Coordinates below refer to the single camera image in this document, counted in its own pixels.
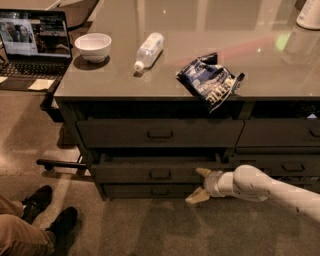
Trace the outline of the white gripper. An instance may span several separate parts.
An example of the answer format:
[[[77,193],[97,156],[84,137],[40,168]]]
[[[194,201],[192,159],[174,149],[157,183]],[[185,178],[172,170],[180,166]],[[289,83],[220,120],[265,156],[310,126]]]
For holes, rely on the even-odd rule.
[[[201,176],[205,177],[202,187],[198,187],[190,194],[185,201],[188,204],[197,204],[204,201],[207,201],[211,197],[218,198],[223,197],[222,192],[218,187],[218,181],[221,178],[222,171],[211,171],[208,168],[197,168],[196,172]]]

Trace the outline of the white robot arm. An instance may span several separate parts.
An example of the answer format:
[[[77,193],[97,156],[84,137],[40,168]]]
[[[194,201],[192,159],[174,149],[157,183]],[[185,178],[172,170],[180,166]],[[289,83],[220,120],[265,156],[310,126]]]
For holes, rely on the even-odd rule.
[[[320,223],[318,193],[275,180],[254,166],[240,165],[231,172],[197,168],[196,172],[204,177],[204,182],[185,199],[189,204],[226,196],[252,202],[270,199],[297,215]]]

